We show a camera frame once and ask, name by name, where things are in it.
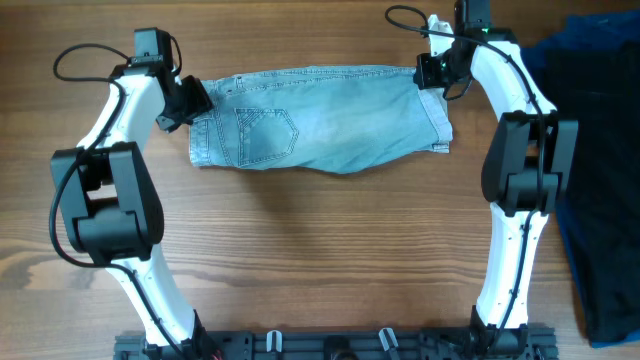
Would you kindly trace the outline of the light blue denim shorts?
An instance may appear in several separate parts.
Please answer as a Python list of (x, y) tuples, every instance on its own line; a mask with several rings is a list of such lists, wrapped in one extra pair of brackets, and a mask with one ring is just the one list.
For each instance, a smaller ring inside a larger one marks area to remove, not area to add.
[(440, 89), (414, 69), (311, 66), (207, 80), (212, 109), (190, 128), (196, 167), (303, 167), (356, 173), (414, 152), (446, 153), (453, 139)]

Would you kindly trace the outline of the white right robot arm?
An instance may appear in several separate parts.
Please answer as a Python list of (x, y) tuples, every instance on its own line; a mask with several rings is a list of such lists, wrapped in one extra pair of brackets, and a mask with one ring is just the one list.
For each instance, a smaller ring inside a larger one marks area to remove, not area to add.
[(470, 349), (517, 356), (531, 332), (527, 300), (537, 244), (566, 191), (578, 124), (540, 92), (512, 31), (492, 25), (489, 2), (459, 0), (454, 25), (430, 17), (418, 31), (430, 42), (429, 53), (418, 58), (418, 87), (478, 82), (498, 120), (481, 172), (492, 237)]

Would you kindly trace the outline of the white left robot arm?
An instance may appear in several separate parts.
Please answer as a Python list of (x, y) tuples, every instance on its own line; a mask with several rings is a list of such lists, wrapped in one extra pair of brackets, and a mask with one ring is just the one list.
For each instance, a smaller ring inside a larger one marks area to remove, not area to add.
[(110, 94), (94, 127), (51, 158), (50, 239), (66, 262), (105, 269), (119, 282), (145, 327), (135, 356), (218, 359), (164, 258), (163, 208), (143, 159), (152, 127), (173, 132), (213, 105), (199, 79), (179, 76), (172, 35), (137, 29), (134, 45), (133, 56), (103, 80)]

